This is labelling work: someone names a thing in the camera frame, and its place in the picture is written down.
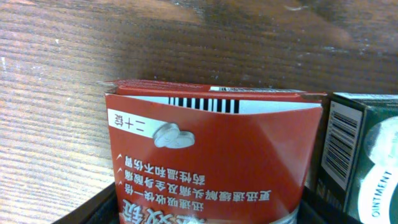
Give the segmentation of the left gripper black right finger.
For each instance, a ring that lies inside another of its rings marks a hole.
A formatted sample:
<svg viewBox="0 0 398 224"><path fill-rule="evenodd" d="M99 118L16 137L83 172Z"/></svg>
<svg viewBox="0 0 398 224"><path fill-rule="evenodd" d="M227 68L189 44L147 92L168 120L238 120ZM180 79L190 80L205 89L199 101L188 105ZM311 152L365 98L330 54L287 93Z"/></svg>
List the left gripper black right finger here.
<svg viewBox="0 0 398 224"><path fill-rule="evenodd" d="M304 187L297 224L362 224L355 218L325 202L315 192Z"/></svg>

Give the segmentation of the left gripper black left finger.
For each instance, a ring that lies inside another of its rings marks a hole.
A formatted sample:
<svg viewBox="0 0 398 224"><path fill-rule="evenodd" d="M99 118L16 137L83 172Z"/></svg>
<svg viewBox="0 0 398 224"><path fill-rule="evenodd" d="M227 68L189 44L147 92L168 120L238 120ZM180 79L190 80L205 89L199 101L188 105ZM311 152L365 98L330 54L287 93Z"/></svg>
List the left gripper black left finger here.
<svg viewBox="0 0 398 224"><path fill-rule="evenodd" d="M53 224L120 224L115 183Z"/></svg>

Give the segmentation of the red orange small box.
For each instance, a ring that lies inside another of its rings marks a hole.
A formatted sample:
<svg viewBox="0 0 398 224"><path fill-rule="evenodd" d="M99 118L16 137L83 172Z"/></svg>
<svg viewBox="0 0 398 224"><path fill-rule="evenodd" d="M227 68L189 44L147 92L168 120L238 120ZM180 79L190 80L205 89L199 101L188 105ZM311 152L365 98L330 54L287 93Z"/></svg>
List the red orange small box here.
<svg viewBox="0 0 398 224"><path fill-rule="evenodd" d="M323 93L118 80L105 93L121 223L295 223Z"/></svg>

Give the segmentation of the dark green small box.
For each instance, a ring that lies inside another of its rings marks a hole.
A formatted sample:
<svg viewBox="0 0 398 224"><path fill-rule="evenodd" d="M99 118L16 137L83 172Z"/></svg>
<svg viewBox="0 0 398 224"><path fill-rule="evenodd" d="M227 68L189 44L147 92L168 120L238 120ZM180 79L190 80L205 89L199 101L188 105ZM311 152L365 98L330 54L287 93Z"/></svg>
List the dark green small box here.
<svg viewBox="0 0 398 224"><path fill-rule="evenodd" d="M397 95L332 94L317 194L349 219L397 223Z"/></svg>

